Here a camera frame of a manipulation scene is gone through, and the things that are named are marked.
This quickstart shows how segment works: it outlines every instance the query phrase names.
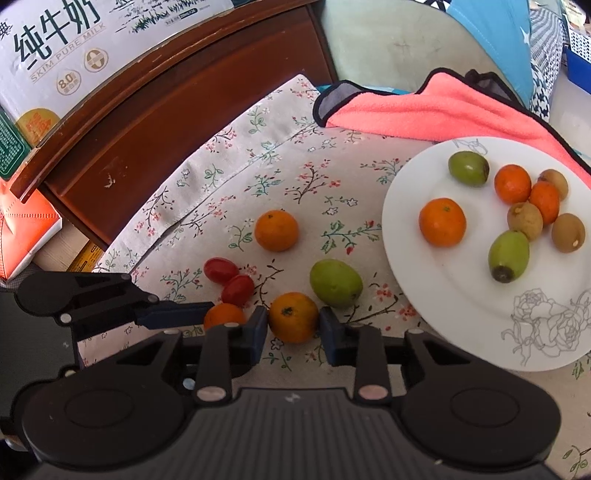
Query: screw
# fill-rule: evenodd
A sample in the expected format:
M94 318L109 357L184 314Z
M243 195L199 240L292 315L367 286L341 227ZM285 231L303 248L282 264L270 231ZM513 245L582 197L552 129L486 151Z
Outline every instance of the screw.
M359 396L365 400L382 400L388 396L388 390L381 385L364 385L359 389Z
M187 390L194 390L195 389L195 380L193 380L192 378L185 378L183 380L183 386Z
M222 387L203 387L197 390L197 398L202 401L220 401L226 398L226 391Z

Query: white star pattern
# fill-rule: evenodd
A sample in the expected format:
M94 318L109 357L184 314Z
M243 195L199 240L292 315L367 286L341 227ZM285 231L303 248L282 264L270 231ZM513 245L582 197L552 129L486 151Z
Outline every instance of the white star pattern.
M530 33L529 32L525 32L525 30L523 30L523 28L520 28L521 33L523 33L523 43L527 43L528 45L530 44Z

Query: cardboard box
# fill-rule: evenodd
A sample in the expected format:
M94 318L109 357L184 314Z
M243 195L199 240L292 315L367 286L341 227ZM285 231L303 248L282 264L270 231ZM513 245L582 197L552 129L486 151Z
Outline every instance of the cardboard box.
M0 105L30 145L90 92L231 0L17 0L0 14Z
M63 219L62 229L35 254L33 263L42 270L65 272L87 243L86 235Z

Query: table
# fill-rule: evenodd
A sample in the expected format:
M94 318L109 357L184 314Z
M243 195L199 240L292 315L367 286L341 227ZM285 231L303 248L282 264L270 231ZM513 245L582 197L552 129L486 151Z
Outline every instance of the table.
M162 180L261 96L297 73L336 79L315 1L256 0L160 45L34 149L11 191L26 200L39 188L106 249Z
M397 337L415 327L432 332L398 285L381 236L392 179L432 143L320 128L311 118L317 95L305 78L296 77L214 135L154 190L96 271L130 273L140 288L161 299L220 301L221 288L204 276L203 264L226 257L255 282L249 313L289 291L318 301L308 281L310 268L335 258L358 270L365 285L353 307L337 312L341 322L371 324ZM254 222L279 208L298 219L300 240L293 249L272 254L254 240ZM153 333L124 325L79 349L91 365ZM184 331L202 334L200 326ZM519 375L548 391L561 410L548 465L565 479L584 475L591 460L591 355L554 371ZM403 394L395 367L390 380L393 393ZM236 391L352 385L353 368L331 367L319 338L290 345L269 333L260 364L233 386Z

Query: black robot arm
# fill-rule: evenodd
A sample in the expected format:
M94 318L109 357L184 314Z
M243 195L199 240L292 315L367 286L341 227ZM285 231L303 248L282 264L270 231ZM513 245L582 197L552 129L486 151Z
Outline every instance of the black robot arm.
M22 282L16 298L25 312L69 327L75 342L131 322L151 330L199 325L213 307L161 301L119 273L39 272Z

